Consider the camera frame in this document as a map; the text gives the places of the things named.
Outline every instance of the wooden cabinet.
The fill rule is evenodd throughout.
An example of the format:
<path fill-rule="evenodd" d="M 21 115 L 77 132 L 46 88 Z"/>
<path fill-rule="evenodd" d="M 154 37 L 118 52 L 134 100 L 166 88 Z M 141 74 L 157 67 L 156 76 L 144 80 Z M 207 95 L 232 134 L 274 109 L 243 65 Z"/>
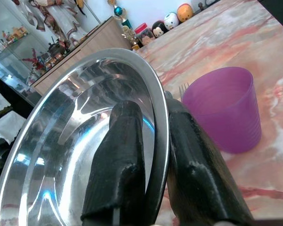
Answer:
<path fill-rule="evenodd" d="M 73 52 L 57 63 L 32 86 L 44 95 L 52 84 L 72 65 L 84 57 L 106 48 L 131 49 L 131 45 L 122 35 L 122 29 L 115 18 L 111 17 L 96 29 L 90 37 Z"/>

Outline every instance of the wall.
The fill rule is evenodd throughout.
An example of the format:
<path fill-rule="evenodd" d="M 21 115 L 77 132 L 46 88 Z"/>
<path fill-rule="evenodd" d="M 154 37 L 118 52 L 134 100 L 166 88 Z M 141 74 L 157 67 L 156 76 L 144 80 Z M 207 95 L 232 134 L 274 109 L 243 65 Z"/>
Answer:
<path fill-rule="evenodd" d="M 135 29 L 144 22 L 152 27 L 157 20 L 163 20 L 167 13 L 176 12 L 183 3 L 192 3 L 198 10 L 200 1 L 205 2 L 205 0 L 117 0 L 117 5 L 126 9 L 128 19 Z M 86 2 L 102 22 L 113 15 L 113 7 L 108 5 L 107 0 Z"/>

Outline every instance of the round toy figure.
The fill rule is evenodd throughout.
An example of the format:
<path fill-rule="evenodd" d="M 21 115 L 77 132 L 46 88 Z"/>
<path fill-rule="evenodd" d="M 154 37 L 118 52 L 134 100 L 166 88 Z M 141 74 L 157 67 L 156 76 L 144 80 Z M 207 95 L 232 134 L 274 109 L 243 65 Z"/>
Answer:
<path fill-rule="evenodd" d="M 164 19 L 165 26 L 168 30 L 171 30 L 179 25 L 179 20 L 176 13 L 168 13 Z"/>
<path fill-rule="evenodd" d="M 182 4 L 178 7 L 177 16 L 180 22 L 190 19 L 193 16 L 192 7 L 187 3 Z"/>
<path fill-rule="evenodd" d="M 165 27 L 164 22 L 162 20 L 156 21 L 152 26 L 152 32 L 156 38 L 166 33 L 168 29 Z"/>

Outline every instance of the pink marble surface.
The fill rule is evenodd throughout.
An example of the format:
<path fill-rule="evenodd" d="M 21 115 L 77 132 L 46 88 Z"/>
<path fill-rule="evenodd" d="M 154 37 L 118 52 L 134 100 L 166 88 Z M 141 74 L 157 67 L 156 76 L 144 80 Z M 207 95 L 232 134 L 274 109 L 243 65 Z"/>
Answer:
<path fill-rule="evenodd" d="M 214 69 L 250 70 L 263 136 L 249 152 L 223 156 L 254 218 L 283 218 L 283 27 L 257 0 L 221 0 L 138 53 L 174 98 Z M 167 190 L 157 223 L 178 223 Z"/>

